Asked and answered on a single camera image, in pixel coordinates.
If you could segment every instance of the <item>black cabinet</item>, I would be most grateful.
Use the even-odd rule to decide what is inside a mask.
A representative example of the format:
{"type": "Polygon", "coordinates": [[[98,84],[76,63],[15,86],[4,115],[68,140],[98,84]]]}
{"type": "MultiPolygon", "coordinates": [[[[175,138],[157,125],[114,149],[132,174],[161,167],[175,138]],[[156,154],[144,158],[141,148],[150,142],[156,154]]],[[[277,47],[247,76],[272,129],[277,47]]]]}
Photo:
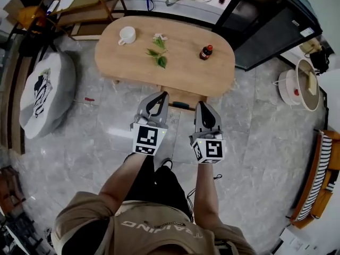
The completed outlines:
{"type": "Polygon", "coordinates": [[[231,0],[212,31],[246,71],[322,33],[307,0],[231,0]]]}

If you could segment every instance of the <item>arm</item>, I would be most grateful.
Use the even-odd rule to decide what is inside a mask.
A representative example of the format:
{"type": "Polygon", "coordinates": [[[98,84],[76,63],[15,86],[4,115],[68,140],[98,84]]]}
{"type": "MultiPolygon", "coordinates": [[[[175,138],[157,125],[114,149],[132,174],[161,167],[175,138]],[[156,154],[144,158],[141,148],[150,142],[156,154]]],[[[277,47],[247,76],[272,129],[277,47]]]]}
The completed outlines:
{"type": "Polygon", "coordinates": [[[209,164],[198,165],[194,215],[196,224],[206,230],[221,224],[218,217],[218,198],[213,166],[209,164]]]}
{"type": "Polygon", "coordinates": [[[128,194],[147,155],[133,154],[109,177],[99,196],[116,213],[128,194]]]}

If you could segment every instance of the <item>pouf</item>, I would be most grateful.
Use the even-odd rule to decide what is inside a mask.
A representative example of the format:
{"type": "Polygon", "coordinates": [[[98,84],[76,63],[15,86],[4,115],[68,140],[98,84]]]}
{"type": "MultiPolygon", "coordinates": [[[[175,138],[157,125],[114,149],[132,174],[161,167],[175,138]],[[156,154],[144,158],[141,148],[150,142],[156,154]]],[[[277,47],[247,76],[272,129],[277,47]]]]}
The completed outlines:
{"type": "Polygon", "coordinates": [[[21,96],[19,122],[26,137],[43,137],[54,131],[70,108],[74,93],[71,58],[62,52],[50,53],[27,78],[21,96]]]}

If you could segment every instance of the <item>black and white marker cube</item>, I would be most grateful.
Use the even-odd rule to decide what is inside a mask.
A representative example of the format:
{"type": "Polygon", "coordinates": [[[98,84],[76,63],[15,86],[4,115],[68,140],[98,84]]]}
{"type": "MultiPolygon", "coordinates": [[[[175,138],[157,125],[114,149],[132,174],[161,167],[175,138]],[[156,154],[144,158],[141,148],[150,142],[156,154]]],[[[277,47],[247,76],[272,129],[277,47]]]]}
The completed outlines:
{"type": "Polygon", "coordinates": [[[146,155],[155,155],[167,129],[133,123],[132,151],[146,155]]]}
{"type": "Polygon", "coordinates": [[[216,139],[196,139],[192,144],[198,163],[215,164],[225,157],[226,141],[216,139]]]}

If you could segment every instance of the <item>marble floor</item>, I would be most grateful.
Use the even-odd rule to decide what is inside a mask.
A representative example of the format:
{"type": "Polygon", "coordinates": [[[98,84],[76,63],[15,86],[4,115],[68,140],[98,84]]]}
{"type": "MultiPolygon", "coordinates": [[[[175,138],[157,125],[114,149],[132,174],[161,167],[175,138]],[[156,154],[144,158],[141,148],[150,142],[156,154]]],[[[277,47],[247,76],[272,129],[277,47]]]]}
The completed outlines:
{"type": "MultiPolygon", "coordinates": [[[[72,57],[78,80],[66,119],[48,136],[26,140],[25,155],[2,151],[4,162],[20,173],[24,208],[40,232],[53,225],[77,191],[98,193],[131,150],[129,125],[140,100],[156,90],[102,78],[94,60],[95,41],[64,37],[58,45],[72,57]]],[[[313,128],[324,124],[322,99],[314,113],[283,103],[272,82],[287,69],[275,58],[249,72],[236,70],[232,89],[209,99],[222,118],[227,141],[225,160],[214,165],[215,174],[223,175],[216,181],[220,218],[240,227],[259,254],[273,247],[288,224],[285,216],[303,179],[313,128]]],[[[157,167],[172,157],[185,193],[194,188],[197,174],[188,138],[193,117],[169,110],[169,130],[155,158],[157,167]]]]}

